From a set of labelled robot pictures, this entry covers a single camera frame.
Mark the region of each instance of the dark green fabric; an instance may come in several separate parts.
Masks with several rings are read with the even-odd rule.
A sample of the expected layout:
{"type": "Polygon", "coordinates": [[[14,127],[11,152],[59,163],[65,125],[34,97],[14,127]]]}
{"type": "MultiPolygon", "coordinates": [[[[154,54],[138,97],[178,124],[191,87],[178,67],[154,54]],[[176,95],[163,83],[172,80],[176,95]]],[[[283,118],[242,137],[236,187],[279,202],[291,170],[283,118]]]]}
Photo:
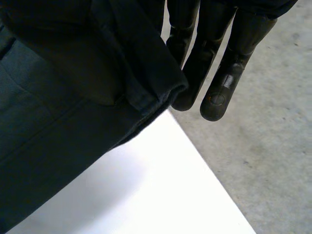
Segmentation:
{"type": "MultiPolygon", "coordinates": [[[[30,38],[15,31],[14,26],[23,26],[12,22],[12,9],[2,12],[23,43],[0,27],[0,234],[23,221],[105,152],[136,136],[187,87],[159,32],[135,0],[93,4],[97,6],[91,7],[91,16],[97,24],[83,29],[96,32],[96,42],[105,43],[111,50],[108,57],[117,61],[116,77],[96,75],[98,81],[121,80],[124,93],[113,106],[79,92],[75,82],[84,80],[73,69],[80,68],[64,72],[62,63],[51,61],[44,43],[30,42],[31,31],[30,38]]],[[[60,56],[63,45],[57,50],[60,56]]],[[[86,52],[73,56],[63,62],[89,59],[86,52]]],[[[92,76],[90,70],[85,78],[92,76]]]]}

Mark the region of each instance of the jacket sleeve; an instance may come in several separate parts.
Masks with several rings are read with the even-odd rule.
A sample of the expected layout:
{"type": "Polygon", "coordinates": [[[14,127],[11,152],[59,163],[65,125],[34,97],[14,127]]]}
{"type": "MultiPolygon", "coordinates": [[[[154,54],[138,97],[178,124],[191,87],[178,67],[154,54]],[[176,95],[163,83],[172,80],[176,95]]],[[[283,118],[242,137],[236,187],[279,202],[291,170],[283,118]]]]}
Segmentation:
{"type": "Polygon", "coordinates": [[[1,0],[0,5],[6,27],[79,94],[106,106],[120,99],[120,65],[109,43],[93,30],[90,0],[1,0]]]}

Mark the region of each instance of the gray concrete floor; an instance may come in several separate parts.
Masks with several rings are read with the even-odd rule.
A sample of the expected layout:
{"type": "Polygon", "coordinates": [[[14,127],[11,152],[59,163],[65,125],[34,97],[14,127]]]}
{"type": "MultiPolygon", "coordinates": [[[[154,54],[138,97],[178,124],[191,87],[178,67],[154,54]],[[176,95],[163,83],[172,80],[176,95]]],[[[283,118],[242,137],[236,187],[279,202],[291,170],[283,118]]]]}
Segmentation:
{"type": "Polygon", "coordinates": [[[193,108],[172,113],[258,234],[312,233],[312,1],[299,0],[279,19],[225,116],[207,122],[199,107],[229,32],[193,108]]]}

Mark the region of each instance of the white table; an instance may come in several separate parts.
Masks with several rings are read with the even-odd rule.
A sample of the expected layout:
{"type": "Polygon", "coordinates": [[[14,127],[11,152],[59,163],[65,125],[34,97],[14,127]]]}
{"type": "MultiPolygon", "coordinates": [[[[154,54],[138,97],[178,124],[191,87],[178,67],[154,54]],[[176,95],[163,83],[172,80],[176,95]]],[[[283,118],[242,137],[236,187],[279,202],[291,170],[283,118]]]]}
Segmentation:
{"type": "Polygon", "coordinates": [[[8,234],[254,234],[166,111],[8,234]]]}

